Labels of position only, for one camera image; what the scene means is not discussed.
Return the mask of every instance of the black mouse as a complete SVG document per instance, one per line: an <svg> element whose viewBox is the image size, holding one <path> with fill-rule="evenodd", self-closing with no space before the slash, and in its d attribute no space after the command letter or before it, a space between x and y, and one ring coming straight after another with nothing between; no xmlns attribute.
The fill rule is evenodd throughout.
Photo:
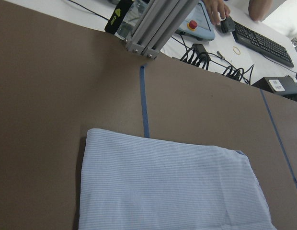
<svg viewBox="0 0 297 230"><path fill-rule="evenodd" d="M221 30L223 33L235 31L235 23L230 16L221 21Z"/></svg>

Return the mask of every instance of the white label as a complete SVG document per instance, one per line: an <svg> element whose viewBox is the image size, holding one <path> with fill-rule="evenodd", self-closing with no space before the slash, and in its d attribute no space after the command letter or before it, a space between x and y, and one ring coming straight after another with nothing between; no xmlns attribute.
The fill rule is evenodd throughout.
<svg viewBox="0 0 297 230"><path fill-rule="evenodd" d="M283 88L283 86L279 80L269 80L269 83L272 85L273 89L276 92L285 91L285 89Z"/></svg>

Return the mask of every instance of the light blue striped cloth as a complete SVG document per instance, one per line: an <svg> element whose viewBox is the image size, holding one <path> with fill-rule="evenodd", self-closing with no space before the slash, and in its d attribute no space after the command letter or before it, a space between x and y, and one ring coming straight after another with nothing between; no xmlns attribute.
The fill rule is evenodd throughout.
<svg viewBox="0 0 297 230"><path fill-rule="evenodd" d="M275 230L240 151L88 131L80 230Z"/></svg>

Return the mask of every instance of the human hand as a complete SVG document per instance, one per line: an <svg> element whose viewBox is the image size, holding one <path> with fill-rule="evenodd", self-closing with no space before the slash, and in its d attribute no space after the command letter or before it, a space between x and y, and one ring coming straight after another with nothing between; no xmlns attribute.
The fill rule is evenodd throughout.
<svg viewBox="0 0 297 230"><path fill-rule="evenodd" d="M203 0L203 2L213 25L220 23L218 12L222 19L225 19L230 14L230 9L224 4L223 0Z"/></svg>

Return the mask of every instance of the blue tape strip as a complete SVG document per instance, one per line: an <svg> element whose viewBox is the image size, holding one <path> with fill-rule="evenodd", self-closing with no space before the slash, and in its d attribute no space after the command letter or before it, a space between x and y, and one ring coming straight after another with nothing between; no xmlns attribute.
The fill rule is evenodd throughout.
<svg viewBox="0 0 297 230"><path fill-rule="evenodd" d="M273 119L273 117L272 117L271 110L270 110L270 108L269 108L268 102L267 102L267 100L266 100L266 98L265 98L265 96L264 96L262 90L260 90L260 93L262 94L263 101L264 101L264 103L265 103L265 107L267 108L267 111L268 111L268 113L269 113L269 116L270 116L272 125L273 125L273 127L274 127L274 131L275 131L275 133L276 133L278 142L279 142L279 144L280 144L280 146L281 146L281 148L282 148L282 151L283 151L284 157L285 157L285 159L286 159L287 165L288 165L288 167L289 167L289 170L290 170L292 179L293 179L294 184L296 185L296 188L297 188L297 180L296 180L296 177L295 177L295 175L294 175L293 169L292 169L292 167L291 167L291 164L290 164L289 158L288 158L288 156L287 156L286 150L285 150L285 148L284 148L283 142L282 142L282 140L281 140L281 137L279 136L278 130L277 130L277 128L276 128L276 125L275 125L274 119Z"/></svg>
<svg viewBox="0 0 297 230"><path fill-rule="evenodd" d="M147 109L147 99L145 94L144 68L145 68L145 65L140 67L140 93L141 93L144 137L149 138L149 120L148 120L149 118L148 118L148 109Z"/></svg>

